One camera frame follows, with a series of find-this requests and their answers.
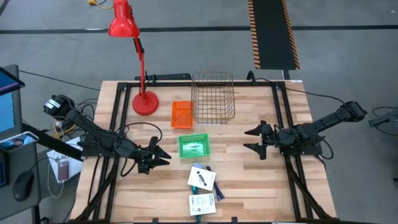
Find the yellow plug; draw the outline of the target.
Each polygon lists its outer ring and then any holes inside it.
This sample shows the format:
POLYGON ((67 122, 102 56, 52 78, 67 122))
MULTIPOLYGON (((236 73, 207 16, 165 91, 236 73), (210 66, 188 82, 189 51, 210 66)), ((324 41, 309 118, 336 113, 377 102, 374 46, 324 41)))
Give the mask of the yellow plug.
POLYGON ((96 0, 88 0, 88 4, 91 5, 91 6, 99 7, 99 8, 102 9, 102 10, 110 10, 110 9, 112 9, 113 6, 109 6, 109 7, 103 6, 103 4, 104 4, 106 1, 107 1, 107 0, 103 0, 102 2, 98 3, 96 0))

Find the black power strip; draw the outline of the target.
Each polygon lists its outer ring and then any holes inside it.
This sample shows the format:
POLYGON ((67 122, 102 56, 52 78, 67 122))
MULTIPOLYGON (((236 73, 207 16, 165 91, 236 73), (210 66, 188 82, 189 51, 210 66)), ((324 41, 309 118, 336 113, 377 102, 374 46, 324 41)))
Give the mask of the black power strip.
POLYGON ((174 74, 163 74, 163 75, 144 75, 145 81, 157 81, 157 80, 191 80, 189 73, 174 73, 174 74))

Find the orange plastic bin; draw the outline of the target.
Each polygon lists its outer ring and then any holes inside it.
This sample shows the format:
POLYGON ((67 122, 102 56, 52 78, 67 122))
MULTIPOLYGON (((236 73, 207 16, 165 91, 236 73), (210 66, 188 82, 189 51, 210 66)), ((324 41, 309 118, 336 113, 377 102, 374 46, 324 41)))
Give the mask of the orange plastic bin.
POLYGON ((192 102, 174 101, 172 104, 171 127, 175 129, 192 129, 192 102))

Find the black yellow-striped floor mat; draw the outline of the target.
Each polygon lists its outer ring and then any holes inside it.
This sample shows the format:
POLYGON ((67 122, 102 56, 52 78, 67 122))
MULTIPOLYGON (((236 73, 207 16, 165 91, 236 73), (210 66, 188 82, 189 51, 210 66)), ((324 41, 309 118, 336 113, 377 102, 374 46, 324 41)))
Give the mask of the black yellow-striped floor mat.
POLYGON ((286 0, 248 0, 248 9, 255 68, 298 70, 286 0))

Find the computer monitor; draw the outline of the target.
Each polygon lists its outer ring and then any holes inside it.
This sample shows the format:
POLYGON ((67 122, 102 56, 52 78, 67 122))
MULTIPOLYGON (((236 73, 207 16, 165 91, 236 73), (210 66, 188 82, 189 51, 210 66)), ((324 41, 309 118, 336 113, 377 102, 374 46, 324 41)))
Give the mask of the computer monitor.
POLYGON ((22 132, 22 87, 17 65, 0 67, 0 141, 22 132))

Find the black computer mouse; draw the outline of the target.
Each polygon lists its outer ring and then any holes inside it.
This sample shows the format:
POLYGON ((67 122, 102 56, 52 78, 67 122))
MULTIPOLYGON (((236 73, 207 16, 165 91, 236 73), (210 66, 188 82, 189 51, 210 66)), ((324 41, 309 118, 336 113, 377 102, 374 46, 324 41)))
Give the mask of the black computer mouse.
POLYGON ((12 190, 16 201, 21 202, 29 197, 33 181, 34 174, 31 171, 25 171, 17 177, 12 190))

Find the green plastic bin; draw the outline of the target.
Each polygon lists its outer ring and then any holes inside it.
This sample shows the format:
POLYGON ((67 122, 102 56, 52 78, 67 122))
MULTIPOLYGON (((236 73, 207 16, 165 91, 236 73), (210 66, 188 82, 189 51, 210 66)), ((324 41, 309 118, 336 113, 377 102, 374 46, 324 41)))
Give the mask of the green plastic bin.
POLYGON ((206 157, 211 154, 210 141, 206 133, 179 136, 177 142, 181 159, 206 157))

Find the white and green acer box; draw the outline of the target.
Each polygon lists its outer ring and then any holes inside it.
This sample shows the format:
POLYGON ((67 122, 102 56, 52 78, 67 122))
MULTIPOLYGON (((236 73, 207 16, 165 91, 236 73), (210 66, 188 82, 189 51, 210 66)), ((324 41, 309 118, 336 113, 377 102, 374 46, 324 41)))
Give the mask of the white and green acer box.
POLYGON ((199 189, 212 191, 215 182, 216 173, 206 169, 192 167, 188 178, 188 185, 199 189))

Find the black diagonal bar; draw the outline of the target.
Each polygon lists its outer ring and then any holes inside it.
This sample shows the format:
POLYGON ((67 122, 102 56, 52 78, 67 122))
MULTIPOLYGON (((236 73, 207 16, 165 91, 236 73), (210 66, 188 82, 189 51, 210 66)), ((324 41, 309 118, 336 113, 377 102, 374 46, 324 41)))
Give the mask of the black diagonal bar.
POLYGON ((37 141, 38 144, 45 146, 49 149, 53 149, 63 155, 66 155, 68 157, 71 157, 72 159, 76 159, 78 161, 82 161, 82 152, 75 148, 72 147, 71 145, 53 138, 46 134, 45 132, 39 131, 38 129, 35 129, 34 127, 28 125, 28 124, 23 124, 22 125, 22 130, 23 131, 29 131, 36 135, 39 140, 37 141))

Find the maroon power bank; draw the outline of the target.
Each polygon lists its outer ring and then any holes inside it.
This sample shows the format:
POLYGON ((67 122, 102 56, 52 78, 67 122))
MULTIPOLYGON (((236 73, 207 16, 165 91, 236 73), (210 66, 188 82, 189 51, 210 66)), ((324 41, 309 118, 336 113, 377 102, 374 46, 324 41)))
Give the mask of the maroon power bank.
POLYGON ((58 181, 63 182, 69 178, 69 162, 63 161, 58 163, 58 181))

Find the grey desk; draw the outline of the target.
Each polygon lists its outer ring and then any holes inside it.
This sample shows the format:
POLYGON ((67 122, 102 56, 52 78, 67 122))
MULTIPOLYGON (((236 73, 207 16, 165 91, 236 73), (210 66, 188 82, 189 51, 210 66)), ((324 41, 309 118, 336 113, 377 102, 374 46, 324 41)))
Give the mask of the grey desk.
MULTIPOLYGON (((4 69, 19 78, 19 67, 17 65, 7 65, 4 67, 4 69)), ((20 90, 12 92, 12 99, 13 106, 11 106, 11 108, 14 112, 14 128, 0 133, 0 141, 23 132, 20 90)), ((23 223, 40 224, 39 203, 41 201, 41 193, 38 167, 35 166, 32 169, 32 173, 34 175, 32 181, 32 190, 26 200, 22 202, 16 201, 12 192, 13 185, 17 180, 17 177, 21 173, 28 171, 37 162, 37 150, 35 143, 7 153, 9 184, 5 187, 0 187, 0 220, 31 209, 31 221, 23 223)))

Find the red desk lamp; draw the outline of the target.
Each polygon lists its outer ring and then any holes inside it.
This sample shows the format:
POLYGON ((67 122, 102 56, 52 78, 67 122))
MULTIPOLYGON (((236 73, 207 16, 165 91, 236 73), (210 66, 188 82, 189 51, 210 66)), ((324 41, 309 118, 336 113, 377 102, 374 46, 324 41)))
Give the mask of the red desk lamp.
POLYGON ((157 95, 151 91, 146 91, 145 84, 145 65, 144 48, 139 38, 140 31, 135 23, 133 8, 128 0, 113 0, 114 19, 109 25, 108 35, 118 38, 131 38, 139 58, 141 69, 141 90, 134 97, 132 107, 134 111, 143 116, 150 115, 156 111, 159 106, 157 95))

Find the white box with QR label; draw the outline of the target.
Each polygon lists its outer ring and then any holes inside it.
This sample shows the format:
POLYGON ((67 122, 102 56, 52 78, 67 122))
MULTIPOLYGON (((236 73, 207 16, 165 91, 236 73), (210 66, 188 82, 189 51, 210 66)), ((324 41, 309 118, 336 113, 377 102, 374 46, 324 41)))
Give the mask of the white box with QR label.
POLYGON ((216 213, 214 194, 198 194, 189 196, 191 216, 216 213))

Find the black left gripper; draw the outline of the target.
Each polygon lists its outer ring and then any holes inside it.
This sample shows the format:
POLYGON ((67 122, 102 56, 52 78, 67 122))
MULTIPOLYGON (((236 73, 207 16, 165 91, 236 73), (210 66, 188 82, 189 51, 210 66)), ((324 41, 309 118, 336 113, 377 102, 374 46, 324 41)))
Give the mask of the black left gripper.
POLYGON ((170 164, 170 162, 163 159, 154 160, 155 156, 164 159, 172 158, 158 145, 158 137, 152 136, 149 142, 149 146, 136 146, 131 152, 130 158, 133 159, 136 163, 138 173, 149 174, 149 172, 157 166, 167 166, 170 164))

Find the black tripod stand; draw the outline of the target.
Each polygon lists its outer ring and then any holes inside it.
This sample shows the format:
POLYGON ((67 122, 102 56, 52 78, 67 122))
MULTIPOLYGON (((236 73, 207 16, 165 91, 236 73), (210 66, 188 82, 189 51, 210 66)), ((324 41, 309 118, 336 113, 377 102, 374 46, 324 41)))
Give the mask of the black tripod stand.
POLYGON ((372 109, 372 113, 376 118, 370 119, 369 125, 372 128, 375 128, 376 130, 390 136, 397 136, 398 137, 398 106, 378 106, 372 109), (379 109, 391 109, 389 112, 385 113, 384 115, 377 115, 376 110, 379 109), (379 127, 382 126, 383 124, 391 123, 394 127, 394 129, 397 130, 397 133, 391 133, 387 131, 383 131, 379 127))

